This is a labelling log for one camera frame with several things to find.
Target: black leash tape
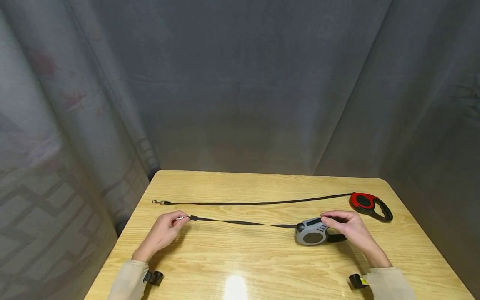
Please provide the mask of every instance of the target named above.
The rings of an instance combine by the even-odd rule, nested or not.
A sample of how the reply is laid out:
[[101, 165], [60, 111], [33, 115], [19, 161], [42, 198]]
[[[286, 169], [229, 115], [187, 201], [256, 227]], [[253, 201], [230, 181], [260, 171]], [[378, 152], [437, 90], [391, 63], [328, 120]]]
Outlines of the black leash tape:
[[274, 227], [281, 227], [281, 228], [293, 228], [295, 229], [295, 225], [288, 225], [288, 224], [261, 224], [255, 222], [247, 222], [247, 221], [223, 221], [223, 220], [214, 220], [209, 218], [203, 218], [201, 216], [189, 216], [191, 221], [213, 221], [213, 222], [226, 222], [232, 224], [239, 224], [239, 225], [261, 225], [261, 226], [274, 226]]
[[272, 202], [236, 202], [236, 203], [210, 202], [210, 203], [195, 203], [195, 202], [171, 202], [171, 201], [157, 201], [157, 200], [152, 200], [152, 203], [153, 203], [153, 204], [161, 204], [161, 205], [192, 204], [192, 205], [216, 205], [216, 206], [268, 205], [268, 204], [283, 204], [283, 203], [308, 202], [308, 201], [315, 201], [315, 200], [323, 200], [323, 199], [330, 199], [330, 198], [345, 197], [345, 196], [350, 196], [350, 195], [352, 195], [352, 194], [353, 194], [353, 193], [337, 194], [337, 195], [330, 195], [330, 196], [323, 196], [323, 197], [315, 197], [315, 198], [307, 198], [307, 199], [285, 200], [285, 201], [272, 201]]

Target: sleeve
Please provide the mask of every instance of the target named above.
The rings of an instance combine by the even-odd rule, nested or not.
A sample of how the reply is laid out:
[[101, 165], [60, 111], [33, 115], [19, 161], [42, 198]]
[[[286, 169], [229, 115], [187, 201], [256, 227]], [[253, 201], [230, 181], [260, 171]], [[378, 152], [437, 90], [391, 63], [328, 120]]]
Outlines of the sleeve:
[[108, 300], [140, 300], [144, 295], [147, 272], [147, 263], [126, 261], [113, 282]]
[[364, 276], [375, 300], [415, 300], [415, 293], [399, 268], [370, 268]]

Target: wooden table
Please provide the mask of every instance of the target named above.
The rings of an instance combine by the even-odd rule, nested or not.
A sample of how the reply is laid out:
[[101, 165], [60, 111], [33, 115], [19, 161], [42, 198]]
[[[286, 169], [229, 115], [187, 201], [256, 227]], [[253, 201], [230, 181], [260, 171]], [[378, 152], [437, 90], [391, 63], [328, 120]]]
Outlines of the wooden table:
[[[418, 299], [473, 299], [460, 279], [382, 179], [213, 173], [158, 172], [105, 261], [85, 299], [106, 299], [121, 265], [147, 235], [159, 214], [183, 210], [213, 219], [296, 224], [323, 211], [350, 210], [348, 197], [269, 206], [152, 204], [175, 202], [257, 202], [301, 199], [348, 192], [380, 197], [394, 214], [391, 223], [362, 218], [413, 286]], [[372, 299], [369, 288], [351, 290], [348, 276], [368, 265], [349, 242], [301, 246], [293, 229], [189, 222], [179, 237], [151, 263], [165, 279], [145, 290], [144, 299], [301, 300]]]

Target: gray curtain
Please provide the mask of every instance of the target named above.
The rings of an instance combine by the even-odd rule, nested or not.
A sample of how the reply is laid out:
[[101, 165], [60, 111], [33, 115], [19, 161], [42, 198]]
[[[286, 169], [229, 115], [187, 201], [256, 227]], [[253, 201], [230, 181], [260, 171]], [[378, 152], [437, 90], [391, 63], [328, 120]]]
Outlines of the gray curtain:
[[82, 299], [160, 166], [384, 178], [480, 297], [480, 2], [0, 9], [0, 298]]

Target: leash handle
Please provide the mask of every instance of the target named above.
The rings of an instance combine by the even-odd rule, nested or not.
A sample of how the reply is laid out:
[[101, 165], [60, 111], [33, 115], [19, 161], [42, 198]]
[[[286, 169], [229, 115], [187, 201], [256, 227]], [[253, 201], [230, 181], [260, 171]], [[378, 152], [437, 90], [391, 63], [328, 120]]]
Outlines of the leash handle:
[[[377, 196], [354, 192], [350, 196], [350, 206], [358, 213], [369, 215], [382, 222], [391, 222], [393, 214], [390, 208]], [[375, 212], [375, 204], [378, 204], [382, 210], [383, 216]]]

